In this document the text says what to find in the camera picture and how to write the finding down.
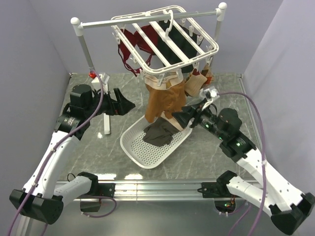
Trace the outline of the orange-brown underwear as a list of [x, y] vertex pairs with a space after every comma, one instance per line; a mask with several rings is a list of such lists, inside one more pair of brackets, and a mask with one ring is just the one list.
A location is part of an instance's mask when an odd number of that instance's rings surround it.
[[158, 78], [145, 75], [144, 82], [149, 91], [149, 100], [145, 112], [147, 122], [154, 122], [162, 114], [167, 119], [172, 118], [173, 112], [179, 112], [186, 104], [185, 82], [182, 73], [171, 72], [166, 76], [160, 86]]

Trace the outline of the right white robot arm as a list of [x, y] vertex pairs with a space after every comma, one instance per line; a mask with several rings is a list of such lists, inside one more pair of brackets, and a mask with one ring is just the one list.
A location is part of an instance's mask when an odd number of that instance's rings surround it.
[[226, 171], [217, 179], [220, 195], [236, 195], [261, 207], [273, 224], [289, 236], [311, 214], [315, 206], [314, 195], [294, 187], [262, 159], [261, 151], [240, 131], [242, 121], [235, 109], [224, 108], [215, 115], [209, 108], [202, 109], [201, 104], [195, 104], [183, 107], [182, 111], [172, 115], [181, 127], [200, 125], [221, 140], [223, 153], [261, 184], [258, 188], [234, 172]]

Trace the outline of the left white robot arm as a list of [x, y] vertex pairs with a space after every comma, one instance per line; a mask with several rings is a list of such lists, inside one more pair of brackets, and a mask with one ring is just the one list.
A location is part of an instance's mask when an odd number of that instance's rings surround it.
[[109, 93], [81, 84], [73, 87], [62, 115], [59, 116], [50, 144], [33, 176], [21, 190], [14, 189], [9, 200], [23, 216], [52, 225], [63, 208], [77, 197], [93, 198], [99, 194], [98, 177], [81, 172], [63, 187], [56, 187], [70, 154], [80, 143], [93, 117], [106, 114], [124, 116], [135, 108], [119, 88], [115, 99]]

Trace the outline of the white clip hanger frame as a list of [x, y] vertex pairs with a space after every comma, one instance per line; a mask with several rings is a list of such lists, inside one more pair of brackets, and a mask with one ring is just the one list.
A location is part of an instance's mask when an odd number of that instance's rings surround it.
[[[219, 51], [219, 45], [194, 19], [200, 13], [188, 13], [178, 5], [113, 17], [112, 26], [118, 43], [118, 54], [125, 68], [135, 76], [139, 74], [157, 75], [161, 80], [168, 72], [181, 71], [182, 67], [198, 66], [199, 62], [210, 59]], [[170, 22], [166, 31], [158, 24], [159, 21]], [[197, 55], [188, 58], [168, 36], [172, 28], [176, 29], [197, 50]], [[182, 27], [189, 29], [189, 35]], [[199, 46], [191, 39], [193, 32]], [[162, 39], [169, 48], [181, 59], [180, 63], [170, 64], [157, 48], [158, 40]]]

